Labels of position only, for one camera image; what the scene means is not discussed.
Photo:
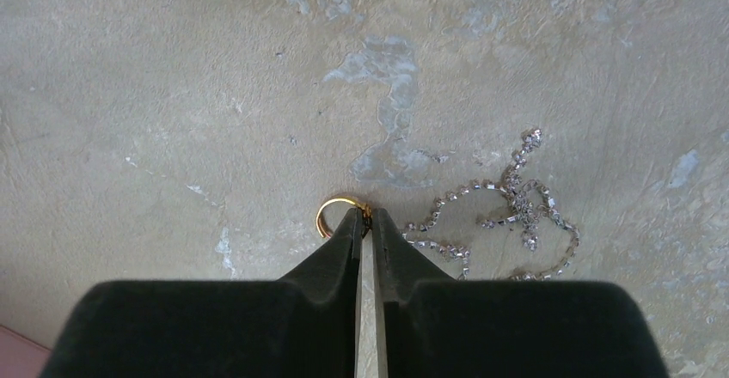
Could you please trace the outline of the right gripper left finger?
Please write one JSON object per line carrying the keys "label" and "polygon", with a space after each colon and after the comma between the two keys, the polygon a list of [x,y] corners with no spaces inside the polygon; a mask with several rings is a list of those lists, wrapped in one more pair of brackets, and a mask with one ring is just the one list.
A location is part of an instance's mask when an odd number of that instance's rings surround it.
{"label": "right gripper left finger", "polygon": [[76,304],[45,377],[353,377],[363,214],[276,280],[116,280]]}

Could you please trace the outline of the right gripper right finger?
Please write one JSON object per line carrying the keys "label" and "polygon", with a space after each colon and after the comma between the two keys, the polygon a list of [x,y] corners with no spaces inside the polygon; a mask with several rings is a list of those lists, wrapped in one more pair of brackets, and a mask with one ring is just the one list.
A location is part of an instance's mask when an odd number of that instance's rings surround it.
{"label": "right gripper right finger", "polygon": [[613,283],[457,281],[372,213],[382,377],[665,377],[639,306]]}

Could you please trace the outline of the silver crystal jewelry pile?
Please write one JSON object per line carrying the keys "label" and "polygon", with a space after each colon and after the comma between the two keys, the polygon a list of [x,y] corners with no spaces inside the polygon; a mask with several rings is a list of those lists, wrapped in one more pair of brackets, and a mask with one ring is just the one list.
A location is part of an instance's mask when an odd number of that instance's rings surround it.
{"label": "silver crystal jewelry pile", "polygon": [[566,231],[569,243],[565,252],[555,264],[540,270],[516,268],[507,277],[513,281],[547,281],[562,275],[572,263],[581,239],[579,229],[566,220],[558,211],[556,201],[549,187],[537,179],[524,180],[522,172],[529,160],[529,154],[539,149],[543,142],[543,132],[539,128],[525,131],[521,135],[521,145],[512,152],[512,159],[504,169],[498,180],[482,179],[471,180],[465,185],[448,191],[436,197],[432,202],[429,214],[419,222],[410,222],[403,225],[401,234],[406,242],[418,249],[434,249],[443,257],[461,264],[460,280],[468,277],[470,271],[471,250],[469,247],[454,243],[429,240],[418,237],[432,231],[443,215],[444,208],[454,204],[474,192],[491,191],[499,194],[505,200],[508,214],[504,217],[492,219],[483,217],[477,220],[483,229],[495,229],[507,226],[513,228],[520,225],[522,228],[522,244],[529,251],[535,252],[539,246],[539,223],[548,219],[558,229]]}

